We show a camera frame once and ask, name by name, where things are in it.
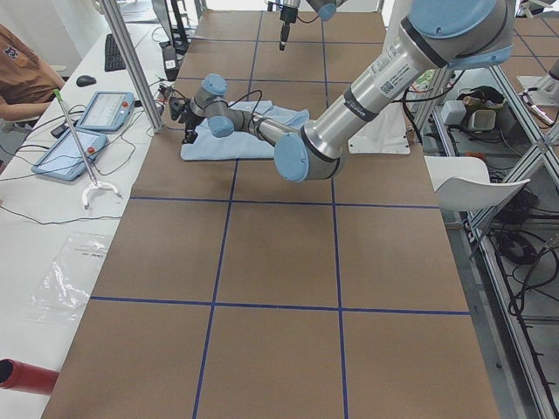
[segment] white table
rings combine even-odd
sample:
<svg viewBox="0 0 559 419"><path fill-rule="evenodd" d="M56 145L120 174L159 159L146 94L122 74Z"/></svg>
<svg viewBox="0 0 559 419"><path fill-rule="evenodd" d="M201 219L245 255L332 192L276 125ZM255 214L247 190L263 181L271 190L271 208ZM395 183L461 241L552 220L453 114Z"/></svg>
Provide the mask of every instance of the white table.
<svg viewBox="0 0 559 419"><path fill-rule="evenodd" d="M141 61L148 83L165 77L162 54L159 45L152 39L157 25L129 24L128 29L136 52ZM105 32L84 57L72 77L62 89L66 104L86 105L97 91L135 92L126 71L104 72ZM77 87L76 78L88 74L97 79L95 85ZM156 91L158 83L151 90ZM59 104L53 102L39 124L61 115ZM62 120L41 128L33 133L26 144L50 146L55 139L50 131ZM78 217L121 216L131 187L148 151L153 130L143 113L127 131L125 138L134 143L136 150L123 168L109 176L99 176L100 180L115 184L122 198L111 191L95 192L90 195L90 209L81 204L81 194L90 180L84 173L74 182L57 182L41 177L0 182L0 198L3 206L18 213L26 214L41 221L61 221ZM116 134L109 135L111 141ZM123 163L132 147L118 140L104 150L97 159L97 165L108 171ZM36 162L44 153L40 148L24 148L18 155ZM0 179L9 179L31 173L30 165L14 158ZM76 326L31 322L24 318L23 308L49 270L51 261L57 256L66 239L73 232L113 235L119 220L96 220L64 225L42 226L24 220L20 216L0 210L0 359L12 358L41 367L60 370ZM48 401L47 396L0 390L0 417L11 419L39 418Z"/></svg>

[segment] orange shirt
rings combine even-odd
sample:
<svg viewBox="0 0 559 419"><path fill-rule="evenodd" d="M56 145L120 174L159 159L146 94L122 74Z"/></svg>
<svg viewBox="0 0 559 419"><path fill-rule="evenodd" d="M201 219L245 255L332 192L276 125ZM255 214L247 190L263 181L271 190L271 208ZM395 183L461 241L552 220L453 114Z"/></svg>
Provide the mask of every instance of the orange shirt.
<svg viewBox="0 0 559 419"><path fill-rule="evenodd" d="M0 24L0 105L47 102L56 88L35 52Z"/></svg>

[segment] clear plastic wrapper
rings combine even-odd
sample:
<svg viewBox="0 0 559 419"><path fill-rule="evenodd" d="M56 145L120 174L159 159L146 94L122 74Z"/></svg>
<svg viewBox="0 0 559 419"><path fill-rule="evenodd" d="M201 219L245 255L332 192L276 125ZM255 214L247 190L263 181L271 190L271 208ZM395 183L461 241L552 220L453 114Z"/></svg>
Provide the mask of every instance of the clear plastic wrapper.
<svg viewBox="0 0 559 419"><path fill-rule="evenodd" d="M112 236L87 233L69 236L31 296L24 317L77 325L112 239Z"/></svg>

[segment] light blue towel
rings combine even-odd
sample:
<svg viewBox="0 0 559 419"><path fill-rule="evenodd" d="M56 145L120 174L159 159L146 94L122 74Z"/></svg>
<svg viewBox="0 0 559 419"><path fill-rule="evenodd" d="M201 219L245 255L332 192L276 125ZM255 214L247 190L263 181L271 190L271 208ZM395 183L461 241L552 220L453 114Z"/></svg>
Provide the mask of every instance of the light blue towel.
<svg viewBox="0 0 559 419"><path fill-rule="evenodd" d="M252 112L257 102L239 102L232 109ZM292 111L274 106L270 100L260 101L256 112L272 118L289 127L300 128L308 120L308 110ZM247 133L233 133L224 138L211 134L208 121L204 120L196 128L198 138L194 144L184 144L181 149L183 160L231 160L231 159L272 159L273 147Z"/></svg>

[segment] black mouse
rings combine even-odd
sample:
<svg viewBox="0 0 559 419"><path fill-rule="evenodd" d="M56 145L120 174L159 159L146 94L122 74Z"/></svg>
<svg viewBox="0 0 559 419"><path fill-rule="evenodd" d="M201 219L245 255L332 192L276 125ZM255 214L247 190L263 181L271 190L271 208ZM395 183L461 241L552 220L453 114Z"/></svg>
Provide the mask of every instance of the black mouse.
<svg viewBox="0 0 559 419"><path fill-rule="evenodd" d="M86 75L79 76L78 79L76 80L76 85L78 87L94 85L95 83L97 83L97 80L95 79L95 77L86 76Z"/></svg>

